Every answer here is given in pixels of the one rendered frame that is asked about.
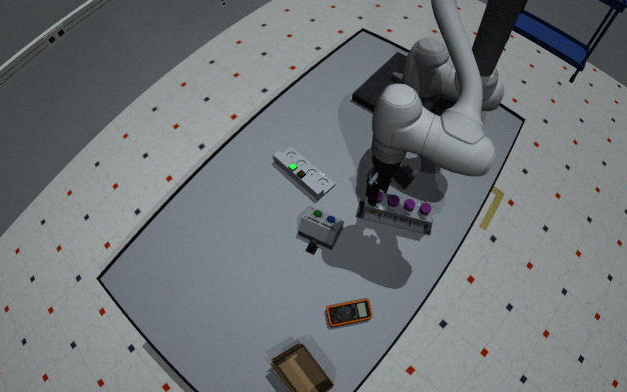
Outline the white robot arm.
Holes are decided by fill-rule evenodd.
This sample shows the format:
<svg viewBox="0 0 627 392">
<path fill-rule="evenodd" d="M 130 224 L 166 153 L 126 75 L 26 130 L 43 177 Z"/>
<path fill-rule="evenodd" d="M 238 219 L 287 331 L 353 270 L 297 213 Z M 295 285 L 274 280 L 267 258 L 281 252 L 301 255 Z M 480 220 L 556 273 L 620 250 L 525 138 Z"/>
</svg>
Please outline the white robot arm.
<svg viewBox="0 0 627 392">
<path fill-rule="evenodd" d="M 431 0 L 446 46 L 434 38 L 418 40 L 403 74 L 393 73 L 399 84 L 384 89 L 373 112 L 371 148 L 378 160 L 396 164 L 411 152 L 465 176 L 489 171 L 496 152 L 484 136 L 481 111 L 497 109 L 503 99 L 496 64 L 525 1 L 488 0 L 471 48 L 457 0 Z M 430 112 L 444 95 L 456 104 L 441 116 Z"/>
</svg>

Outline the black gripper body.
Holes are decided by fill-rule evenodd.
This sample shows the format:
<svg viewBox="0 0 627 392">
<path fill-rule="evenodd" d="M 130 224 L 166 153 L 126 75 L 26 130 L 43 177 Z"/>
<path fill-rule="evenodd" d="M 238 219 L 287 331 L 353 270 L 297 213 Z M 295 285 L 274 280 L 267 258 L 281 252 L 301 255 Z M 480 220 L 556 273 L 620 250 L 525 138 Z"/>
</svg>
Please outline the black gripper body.
<svg viewBox="0 0 627 392">
<path fill-rule="evenodd" d="M 392 173 L 392 172 L 396 171 L 399 168 L 400 163 L 401 163 L 401 162 L 399 162 L 399 163 L 396 163 L 396 164 L 386 164 L 386 163 L 383 163 L 380 160 L 378 160 L 374 156 L 374 154 L 372 156 L 372 162 L 373 162 L 373 165 L 375 167 L 375 170 L 374 170 L 373 174 L 375 175 L 376 172 L 379 173 L 377 178 L 383 178 L 385 173 Z"/>
</svg>

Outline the orange digital multimeter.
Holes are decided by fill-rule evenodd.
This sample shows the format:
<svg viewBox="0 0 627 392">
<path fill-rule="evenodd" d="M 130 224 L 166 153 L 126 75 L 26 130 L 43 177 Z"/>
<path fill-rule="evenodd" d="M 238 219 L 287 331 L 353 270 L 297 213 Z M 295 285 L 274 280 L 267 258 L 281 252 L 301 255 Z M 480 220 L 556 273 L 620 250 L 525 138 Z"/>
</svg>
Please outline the orange digital multimeter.
<svg viewBox="0 0 627 392">
<path fill-rule="evenodd" d="M 369 299 L 328 306 L 326 311 L 330 327 L 367 321 L 373 316 Z"/>
</svg>

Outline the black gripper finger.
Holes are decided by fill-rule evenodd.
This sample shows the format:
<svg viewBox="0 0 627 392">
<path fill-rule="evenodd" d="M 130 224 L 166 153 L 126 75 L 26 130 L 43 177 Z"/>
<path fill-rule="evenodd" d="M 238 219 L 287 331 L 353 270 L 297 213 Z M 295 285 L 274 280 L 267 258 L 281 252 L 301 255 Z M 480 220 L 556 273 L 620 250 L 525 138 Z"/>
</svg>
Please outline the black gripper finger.
<svg viewBox="0 0 627 392">
<path fill-rule="evenodd" d="M 389 173 L 385 173 L 384 176 L 383 176 L 383 179 L 382 179 L 382 178 L 377 178 L 378 174 L 379 173 L 376 172 L 375 175 L 373 174 L 373 178 L 370 178 L 370 179 L 368 178 L 367 181 L 366 181 L 367 182 L 367 187 L 366 187 L 365 195 L 368 197 L 367 202 L 370 203 L 374 207 L 375 207 L 376 202 L 377 202 L 378 193 L 379 193 L 379 190 L 381 188 L 381 185 L 386 180 L 386 177 L 389 175 Z"/>
<path fill-rule="evenodd" d="M 387 193 L 387 191 L 388 191 L 388 187 L 389 187 L 390 182 L 392 183 L 392 181 L 390 180 L 390 178 L 391 178 L 391 177 L 392 177 L 392 176 L 389 174 L 389 175 L 386 177 L 386 180 L 382 183 L 382 186 L 381 186 L 381 188 L 380 188 L 380 190 L 382 190 L 382 191 L 383 191 L 383 192 L 385 192 L 385 193 Z"/>
</svg>

